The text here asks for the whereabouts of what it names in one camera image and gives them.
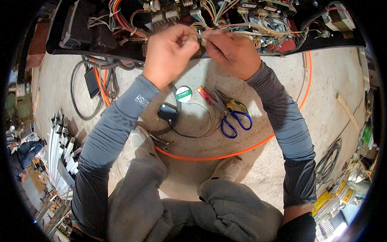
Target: person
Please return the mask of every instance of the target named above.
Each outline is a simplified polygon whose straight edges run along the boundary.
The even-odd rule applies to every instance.
[[[47,145],[45,140],[29,141],[22,143],[15,152],[12,152],[18,143],[14,142],[10,147],[10,169],[14,179],[24,182],[26,177],[25,169],[32,159]]]
[[[285,159],[284,214],[234,182],[242,164],[237,157],[220,161],[199,186],[201,201],[160,199],[167,167],[136,121],[199,49],[197,32],[179,24],[150,37],[142,75],[90,132],[71,201],[70,241],[314,241],[315,153],[297,104],[249,38],[220,29],[201,37],[208,56],[245,80],[262,100]],[[128,138],[135,158],[108,197],[110,168]]]

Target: concrete floor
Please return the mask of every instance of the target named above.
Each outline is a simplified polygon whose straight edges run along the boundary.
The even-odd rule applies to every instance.
[[[301,54],[286,58],[262,57],[268,66],[277,74],[288,93],[296,99],[303,82],[304,67]],[[35,70],[33,83],[33,102],[36,102],[35,121],[37,134],[48,139],[50,118],[53,112],[62,108],[65,116],[71,121],[72,128],[83,130],[83,134],[90,133],[99,119],[97,115],[85,122],[75,113],[70,97],[70,75],[80,56],[49,55],[46,54],[41,71]],[[330,144],[338,137],[343,139],[342,149],[332,176],[340,174],[345,161],[348,161],[358,143],[359,132],[349,123],[349,118],[340,104],[336,101],[339,92],[346,100],[360,126],[364,123],[364,85],[363,74],[359,64],[356,48],[335,48],[312,52],[313,78],[308,99],[302,109],[302,114],[309,127],[313,144],[315,145],[316,161],[318,162],[327,151]],[[91,114],[97,100],[90,100],[83,78],[84,69],[78,71],[75,80],[75,99],[83,114]],[[141,74],[140,70],[125,71],[117,68],[117,78],[122,94]],[[306,83],[301,91],[300,104],[305,95]],[[263,111],[262,103],[255,91],[242,80],[228,76],[225,71],[211,59],[191,61],[175,82],[176,87],[190,86],[193,98],[203,100],[195,91],[200,85],[208,91],[215,87],[244,103],[253,118],[253,128],[250,131],[237,129],[236,139],[227,139],[220,130],[212,136],[200,139],[190,139],[176,135],[173,132],[164,135],[166,141],[174,141],[170,153],[189,157],[213,157],[233,153],[259,143],[272,134],[271,125]],[[37,101],[37,89],[40,89]],[[157,117],[157,110],[164,101],[171,104],[175,100],[170,91],[160,93],[141,114],[140,120],[148,130],[159,130],[166,127],[163,120]],[[208,117],[198,105],[182,105],[182,118],[176,129],[186,135],[200,135],[208,125]],[[118,157],[110,171],[109,193],[117,182],[125,175],[126,162],[134,157],[130,142],[127,142],[123,152]],[[284,167],[282,152],[275,139],[264,145],[241,154],[244,166],[238,181],[248,185],[262,200],[267,201],[283,211],[283,179]],[[164,181],[161,190],[164,196],[176,199],[198,201],[197,186],[212,175],[218,160],[190,162],[175,160],[164,155],[161,158],[168,166],[168,179]]]

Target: colorful wire bundle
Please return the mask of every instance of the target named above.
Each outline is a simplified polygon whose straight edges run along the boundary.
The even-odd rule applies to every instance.
[[[114,29],[116,25],[116,21],[119,22],[119,24],[127,31],[131,32],[131,35],[138,35],[139,37],[142,37],[143,40],[148,40],[150,37],[150,34],[142,29],[139,29],[133,25],[133,17],[135,14],[139,12],[148,12],[146,10],[140,9],[132,13],[130,17],[130,21],[128,22],[125,17],[121,14],[121,8],[120,3],[122,0],[110,0],[109,2],[109,10],[110,10],[110,20],[109,25],[110,29]]]

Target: wooden board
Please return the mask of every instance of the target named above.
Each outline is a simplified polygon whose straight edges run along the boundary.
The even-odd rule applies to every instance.
[[[352,121],[352,123],[355,126],[356,130],[360,131],[360,127],[358,125],[358,122],[356,121],[355,117],[353,116],[353,114],[352,114],[351,110],[349,109],[347,103],[344,101],[343,97],[339,93],[336,94],[336,100],[340,103],[340,105],[342,106],[344,111],[347,113],[348,117]]]

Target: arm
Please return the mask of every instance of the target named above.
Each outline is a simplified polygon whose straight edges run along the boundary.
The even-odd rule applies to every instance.
[[[285,159],[284,224],[312,211],[316,201],[312,141],[297,104],[272,69],[262,63],[249,38],[224,30],[205,31],[208,56],[255,89]]]
[[[149,39],[142,76],[103,111],[80,154],[71,201],[74,227],[103,241],[109,171],[141,111],[184,70],[198,49],[196,32],[188,26],[175,25]]]

